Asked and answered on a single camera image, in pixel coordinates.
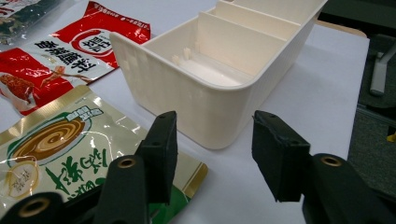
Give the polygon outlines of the red snack packet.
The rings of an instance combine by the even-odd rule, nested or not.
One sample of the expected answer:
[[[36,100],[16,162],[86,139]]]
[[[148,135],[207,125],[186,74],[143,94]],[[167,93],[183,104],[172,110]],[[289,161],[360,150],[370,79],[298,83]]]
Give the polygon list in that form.
[[[150,40],[150,25],[91,1],[84,16],[63,29],[0,53],[0,95],[26,116],[79,85],[116,69],[109,34],[138,44]]]

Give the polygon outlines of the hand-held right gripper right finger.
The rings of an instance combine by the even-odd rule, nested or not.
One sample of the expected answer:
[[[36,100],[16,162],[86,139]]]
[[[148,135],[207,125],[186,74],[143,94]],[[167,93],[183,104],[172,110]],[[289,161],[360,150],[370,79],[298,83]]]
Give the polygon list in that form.
[[[276,201],[299,202],[310,144],[275,114],[254,114],[252,157]]]

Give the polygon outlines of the beige green snack packet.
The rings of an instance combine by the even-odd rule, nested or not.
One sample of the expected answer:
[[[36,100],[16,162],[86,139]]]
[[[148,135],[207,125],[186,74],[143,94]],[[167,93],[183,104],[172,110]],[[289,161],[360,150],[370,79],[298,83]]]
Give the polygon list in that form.
[[[208,172],[178,151],[170,203],[150,203],[148,130],[79,86],[0,133],[0,224],[168,224]]]

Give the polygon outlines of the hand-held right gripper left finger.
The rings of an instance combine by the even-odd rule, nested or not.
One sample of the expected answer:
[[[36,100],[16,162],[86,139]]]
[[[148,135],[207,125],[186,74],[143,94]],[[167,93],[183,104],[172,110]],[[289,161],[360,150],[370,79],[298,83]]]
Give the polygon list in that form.
[[[170,203],[177,167],[177,113],[157,116],[135,153],[145,163],[150,203]]]

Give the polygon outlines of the grey metal stand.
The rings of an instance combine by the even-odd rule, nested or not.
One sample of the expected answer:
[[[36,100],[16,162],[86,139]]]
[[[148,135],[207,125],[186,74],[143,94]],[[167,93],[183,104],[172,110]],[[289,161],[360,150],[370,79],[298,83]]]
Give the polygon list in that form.
[[[388,62],[395,54],[396,42],[386,52],[376,54],[370,86],[370,93],[373,96],[382,96],[385,93]]]

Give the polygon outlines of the white divided storage box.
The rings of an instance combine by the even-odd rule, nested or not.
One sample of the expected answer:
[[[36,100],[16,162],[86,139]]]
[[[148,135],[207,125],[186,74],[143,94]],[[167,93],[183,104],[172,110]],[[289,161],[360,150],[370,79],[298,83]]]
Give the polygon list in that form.
[[[328,0],[218,0],[138,45],[110,34],[135,101],[209,149],[229,146],[296,61]]]

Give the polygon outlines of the clear packet with dark contents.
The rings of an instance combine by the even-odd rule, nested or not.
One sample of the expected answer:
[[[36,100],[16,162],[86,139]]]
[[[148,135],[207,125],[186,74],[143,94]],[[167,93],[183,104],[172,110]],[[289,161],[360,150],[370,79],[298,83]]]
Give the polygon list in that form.
[[[0,0],[0,44],[10,45],[66,0]]]

